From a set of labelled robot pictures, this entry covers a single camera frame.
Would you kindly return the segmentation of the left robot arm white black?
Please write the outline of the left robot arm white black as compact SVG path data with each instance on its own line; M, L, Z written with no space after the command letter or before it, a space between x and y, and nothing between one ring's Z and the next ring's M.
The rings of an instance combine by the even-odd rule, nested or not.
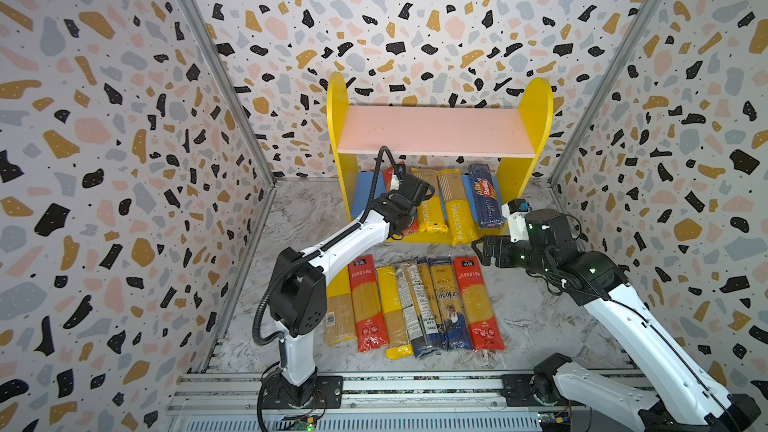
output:
M255 311L252 338L259 346L279 345L278 371L263 387L289 407L306 405L316 390L314 330L325 318L327 286L343 268L371 247L404 232L418 207L437 196L436 188L412 174L379 196L348 225L302 251L284 249Z

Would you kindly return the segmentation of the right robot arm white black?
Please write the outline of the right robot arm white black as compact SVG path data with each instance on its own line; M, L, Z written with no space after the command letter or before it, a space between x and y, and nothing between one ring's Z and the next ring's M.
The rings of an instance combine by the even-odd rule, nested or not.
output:
M599 251L580 251L568 215L505 205L507 234L472 248L484 266L520 268L569 296L618 341L653 390L626 386L554 353L533 370L531 389L544 405L583 404L632 431L745 431L760 409L701 368L640 299L621 268Z

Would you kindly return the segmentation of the clear label spaghetti bag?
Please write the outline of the clear label spaghetti bag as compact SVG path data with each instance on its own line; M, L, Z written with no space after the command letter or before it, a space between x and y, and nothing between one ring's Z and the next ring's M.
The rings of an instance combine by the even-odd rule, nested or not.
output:
M395 279L414 356L423 358L437 352L442 336L418 264L408 261L396 265Z

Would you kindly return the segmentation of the red yellow spaghetti bag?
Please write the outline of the red yellow spaghetti bag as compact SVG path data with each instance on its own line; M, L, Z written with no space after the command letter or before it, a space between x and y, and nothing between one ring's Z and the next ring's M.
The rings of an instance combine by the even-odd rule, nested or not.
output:
M381 203L390 223L390 237L401 240L413 226L420 204L420 182L406 171L404 163L390 170L390 182Z

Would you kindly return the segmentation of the blue Barilla spaghetti box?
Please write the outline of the blue Barilla spaghetti box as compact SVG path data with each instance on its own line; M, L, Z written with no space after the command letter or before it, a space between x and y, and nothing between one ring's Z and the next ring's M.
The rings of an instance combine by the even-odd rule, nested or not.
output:
M480 229L501 230L504 219L487 164L472 164L468 168L477 224Z

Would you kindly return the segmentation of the yellow Pastatime bag large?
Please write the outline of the yellow Pastatime bag large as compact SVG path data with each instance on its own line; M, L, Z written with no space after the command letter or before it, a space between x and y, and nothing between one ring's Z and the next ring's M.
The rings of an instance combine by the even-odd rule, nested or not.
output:
M429 199L425 199L419 205L419 232L420 233L447 233L448 225L440 198L438 173L433 169L412 168L412 174L427 182L434 188L434 193Z

